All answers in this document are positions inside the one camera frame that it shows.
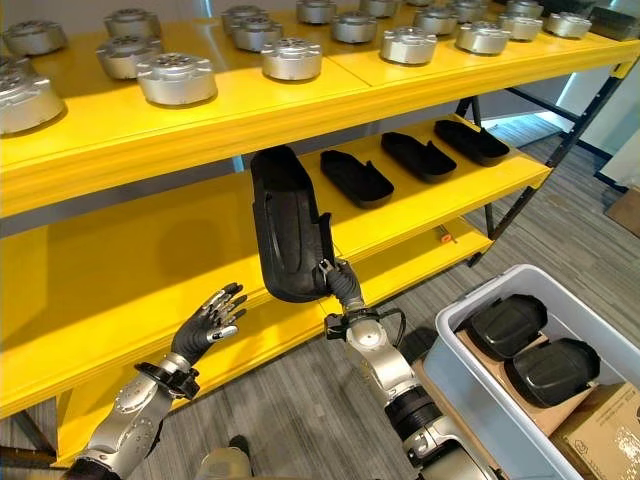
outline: shelf board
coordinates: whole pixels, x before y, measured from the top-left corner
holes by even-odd
[[[420,138],[429,128],[406,131]],[[373,159],[396,187],[388,205],[361,210],[324,177],[320,152],[301,157],[320,210],[333,212],[336,254],[353,262],[549,172],[521,154],[483,168],[449,152],[459,172],[432,186],[386,158],[377,137],[338,148]],[[9,372],[0,378],[0,418],[167,348],[212,290],[231,281],[245,285],[249,308],[268,301],[252,202],[244,172],[0,240],[1,362]]]
[[[217,288],[267,301],[248,174],[1,240],[0,416],[166,348]]]
[[[455,115],[447,118],[463,121]],[[361,162],[371,160],[391,181],[395,191],[382,208],[362,210],[345,201],[344,195],[320,170],[321,152],[301,157],[313,180],[320,210],[332,212],[333,242],[347,260],[360,261],[522,187],[537,187],[551,172],[517,149],[512,149],[508,157],[494,167],[479,166],[435,136],[435,121],[397,131],[423,143],[432,140],[455,160],[456,170],[443,183],[426,184],[415,179],[380,148],[381,135],[333,147],[354,155]]]
[[[305,305],[270,301],[238,321],[239,333],[215,345],[196,365],[199,396],[267,362],[323,331],[324,312],[318,303]],[[138,361],[157,362],[161,350]],[[111,370],[58,397],[58,462],[69,466],[91,433],[108,415],[116,394],[136,375],[133,363]],[[179,408],[187,402],[175,402]]]
[[[375,305],[474,253],[484,252],[491,240],[462,218],[444,223],[455,242],[440,242],[440,234],[428,230],[361,261],[351,263],[368,305]],[[334,298],[321,301],[326,314],[341,311]]]
[[[379,34],[410,23],[401,6]],[[167,50],[210,58],[218,97],[191,108],[148,104],[135,82],[108,79],[94,49],[105,33],[71,38],[70,47],[33,59],[52,78],[68,111],[58,122],[2,139],[2,216],[475,94],[605,65],[633,62],[640,41],[588,34],[573,41],[541,34],[511,42],[498,57],[468,55],[441,41],[434,60],[402,67],[378,58],[379,42],[332,41],[328,26],[275,13],[287,35],[321,43],[322,74],[310,82],[265,78],[260,56],[236,50],[219,20],[163,25]]]

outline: wire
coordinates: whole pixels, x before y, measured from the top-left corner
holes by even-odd
[[[398,348],[402,343],[402,339],[404,338],[404,332],[407,329],[407,317],[405,316],[404,312],[399,308],[392,308],[390,310],[387,310],[386,312],[384,312],[384,316],[382,317],[382,318],[387,318],[387,317],[390,317],[391,315],[395,315],[396,313],[400,315],[400,326],[398,327],[398,336],[396,337],[396,341],[393,342],[394,348]]]

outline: robotic arm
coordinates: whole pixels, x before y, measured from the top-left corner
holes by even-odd
[[[419,478],[497,480],[466,435],[449,417],[442,415],[397,350],[404,318],[394,345],[380,324],[384,317],[366,307],[358,279],[349,264],[337,260],[334,267],[323,260],[319,268],[343,308],[342,315],[332,314],[325,319],[326,337],[346,342],[348,355],[384,408],[408,459],[414,467],[421,468]],[[396,312],[404,317],[400,310],[385,316]]]
[[[111,413],[94,431],[87,448],[63,479],[124,480],[151,453],[159,440],[162,420],[178,398],[193,399],[200,387],[193,368],[216,342],[235,335],[235,321],[245,310],[234,298],[242,285],[232,283],[216,292],[176,333],[171,352],[158,366],[136,365],[140,373],[118,393]]]

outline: brown cardboard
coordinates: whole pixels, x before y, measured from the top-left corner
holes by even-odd
[[[560,405],[549,408],[540,408],[530,404],[522,395],[520,395],[507,377],[507,372],[504,369],[504,362],[493,360],[488,357],[482,351],[475,346],[471,338],[466,331],[456,333],[460,341],[469,349],[473,355],[480,360],[480,363],[487,369],[487,371],[502,385],[507,393],[513,398],[518,405],[524,410],[531,420],[538,426],[545,435],[551,435],[556,428],[560,426],[562,422],[580,405],[580,403],[589,395],[593,390],[589,388],[578,395],[574,395],[568,400],[562,402]],[[541,335],[535,342],[531,343],[527,348],[534,347],[539,343],[545,342],[547,338]]]
[[[640,392],[629,383],[598,387],[552,441],[585,478],[640,480]]]
[[[501,470],[500,466],[498,465],[498,462],[496,462],[493,456],[487,451],[486,448],[484,448],[484,445],[480,442],[480,440],[478,440],[478,437],[476,437],[475,433],[473,433],[471,428],[469,428],[469,426],[465,423],[464,419],[460,416],[460,414],[453,407],[453,405],[451,405],[451,402],[447,400],[447,397],[444,396],[444,394],[440,391],[438,386],[435,383],[433,383],[431,379],[427,376],[424,370],[423,363],[424,363],[424,359],[421,358],[417,360],[411,367],[413,368],[413,371],[415,372],[416,376],[420,380],[420,383],[422,383],[422,386],[424,387],[425,391],[429,394],[431,399],[435,402],[436,406],[440,409],[442,414],[447,415],[448,417],[451,417],[451,419],[453,419],[453,421],[458,425],[458,427],[460,427],[460,430],[462,430],[465,433],[466,437],[475,446],[476,450],[479,452],[480,455],[482,455],[482,457],[487,462],[487,464],[494,470]],[[505,479],[509,480],[509,477],[504,472],[502,472],[502,476]]]
[[[640,187],[630,188],[609,208],[607,216],[640,237]]]

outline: floor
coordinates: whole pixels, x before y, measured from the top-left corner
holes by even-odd
[[[524,150],[545,159],[558,142],[551,137]],[[640,239],[603,215],[620,194],[593,178],[598,167],[591,153],[574,148],[475,268],[452,268],[381,307],[406,312],[403,350],[409,359],[433,342],[439,310],[518,263],[546,270],[640,346]],[[496,204],[498,218],[513,199]],[[482,212],[470,219],[479,222]],[[50,418],[44,421],[51,423]],[[131,478],[189,480],[210,449],[238,433],[251,441],[256,474],[324,480],[416,478],[383,412],[348,364],[342,344],[322,338],[171,415],[158,448]],[[8,438],[19,441],[5,421],[0,443]],[[2,478],[57,478],[59,473],[29,477],[26,470],[6,469]]]

